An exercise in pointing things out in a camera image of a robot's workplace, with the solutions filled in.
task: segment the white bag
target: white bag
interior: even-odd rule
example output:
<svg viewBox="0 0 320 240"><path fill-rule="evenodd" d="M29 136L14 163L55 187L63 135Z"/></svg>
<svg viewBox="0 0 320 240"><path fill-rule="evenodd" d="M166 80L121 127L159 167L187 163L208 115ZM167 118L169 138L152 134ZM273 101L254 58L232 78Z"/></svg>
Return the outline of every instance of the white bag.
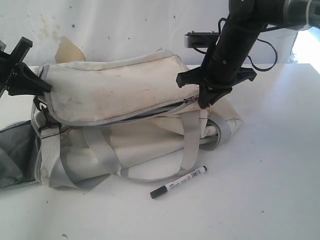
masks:
<svg viewBox="0 0 320 240"><path fill-rule="evenodd" d="M210 116L200 109L199 87L176 84L177 74L186 70L167 50L115 62L43 66L40 76L52 91L40 98L49 127L47 109L39 111L39 104L32 110L41 137L38 181L54 188L91 188L110 174L151 182L191 171L199 145L213 150L242 121L225 98ZM161 157L183 147L182 160L168 164ZM164 164L172 169L161 171Z"/></svg>

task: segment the stain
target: stain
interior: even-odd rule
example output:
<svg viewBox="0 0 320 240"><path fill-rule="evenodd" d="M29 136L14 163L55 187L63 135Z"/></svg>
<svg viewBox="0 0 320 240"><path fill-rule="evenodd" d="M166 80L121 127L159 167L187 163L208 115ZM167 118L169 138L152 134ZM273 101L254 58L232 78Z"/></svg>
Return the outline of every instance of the stain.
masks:
<svg viewBox="0 0 320 240"><path fill-rule="evenodd" d="M58 34L57 31L52 31L51 37L52 37L52 39L55 40L56 42L58 42L59 39L60 39L60 36L59 36L59 34Z"/></svg>
<svg viewBox="0 0 320 240"><path fill-rule="evenodd" d="M60 44L54 58L57 64L86 60L84 53L66 36L60 37Z"/></svg>
<svg viewBox="0 0 320 240"><path fill-rule="evenodd" d="M49 37L50 34L47 28L43 27L43 28L40 28L39 30L45 38Z"/></svg>

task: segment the black marker cap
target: black marker cap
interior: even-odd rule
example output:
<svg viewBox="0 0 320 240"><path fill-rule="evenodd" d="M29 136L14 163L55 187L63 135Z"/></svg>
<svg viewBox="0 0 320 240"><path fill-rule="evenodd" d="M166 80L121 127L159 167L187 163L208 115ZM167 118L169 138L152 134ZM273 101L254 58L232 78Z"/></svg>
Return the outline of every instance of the black marker cap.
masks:
<svg viewBox="0 0 320 240"><path fill-rule="evenodd" d="M155 198L161 196L162 194L165 194L166 192L168 192L168 189L166 188L166 186L162 186L162 187L159 187L158 189L150 192L150 196L152 199L155 199Z"/></svg>

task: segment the white table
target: white table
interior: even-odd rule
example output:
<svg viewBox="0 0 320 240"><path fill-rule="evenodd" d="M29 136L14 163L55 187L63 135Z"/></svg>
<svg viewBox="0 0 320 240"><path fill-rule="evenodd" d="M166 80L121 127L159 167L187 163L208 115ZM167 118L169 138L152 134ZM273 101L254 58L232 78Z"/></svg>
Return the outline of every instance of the white table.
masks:
<svg viewBox="0 0 320 240"><path fill-rule="evenodd" d="M277 65L228 98L244 125L228 143L200 152L203 176L156 200L149 192L163 182L116 176L91 191L0 192L0 238L320 239L320 75L308 64ZM29 118L27 99L0 100L1 127Z"/></svg>

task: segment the whiteboard marker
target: whiteboard marker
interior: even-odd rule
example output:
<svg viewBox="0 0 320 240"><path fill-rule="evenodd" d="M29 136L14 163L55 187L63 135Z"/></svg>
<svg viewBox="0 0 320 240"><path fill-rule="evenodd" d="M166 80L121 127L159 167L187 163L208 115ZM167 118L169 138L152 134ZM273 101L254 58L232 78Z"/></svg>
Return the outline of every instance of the whiteboard marker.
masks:
<svg viewBox="0 0 320 240"><path fill-rule="evenodd" d="M187 175L184 175L183 177L180 177L179 179L169 182L166 185L163 185L161 187L159 187L158 189L150 192L150 196L152 199L155 199L157 197L159 197L162 194L165 194L177 187L179 187L182 184L185 184L186 182L190 181L191 179L193 179L194 177L200 175L200 174L204 174L207 171L207 167L206 166L202 166L199 167L198 169L190 172Z"/></svg>

